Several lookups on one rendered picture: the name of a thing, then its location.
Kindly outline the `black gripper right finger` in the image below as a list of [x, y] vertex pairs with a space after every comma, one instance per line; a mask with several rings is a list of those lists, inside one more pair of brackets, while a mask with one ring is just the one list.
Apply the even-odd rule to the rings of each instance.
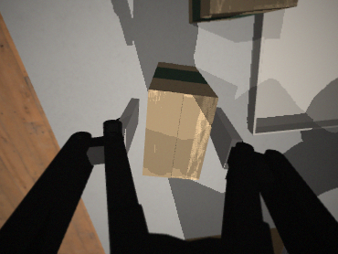
[[254, 152], [219, 107], [210, 137], [227, 169], [221, 238], [231, 254], [274, 254], [260, 195], [288, 254], [338, 254], [338, 222], [282, 153]]

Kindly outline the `tan rectangular pack with dark green band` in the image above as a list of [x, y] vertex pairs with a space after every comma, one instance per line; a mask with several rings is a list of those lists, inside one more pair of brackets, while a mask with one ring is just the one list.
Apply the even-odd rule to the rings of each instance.
[[188, 0], [189, 24], [237, 19], [295, 7], [298, 0]]
[[143, 175], [199, 180], [217, 102], [196, 67], [158, 62], [148, 89]]

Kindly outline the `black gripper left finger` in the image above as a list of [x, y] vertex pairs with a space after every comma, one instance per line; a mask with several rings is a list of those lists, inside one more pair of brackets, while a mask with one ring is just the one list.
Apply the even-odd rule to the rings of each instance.
[[103, 136], [73, 133], [0, 228], [0, 254], [58, 254], [95, 164], [105, 164], [110, 254], [154, 254], [127, 155], [138, 120], [131, 98]]

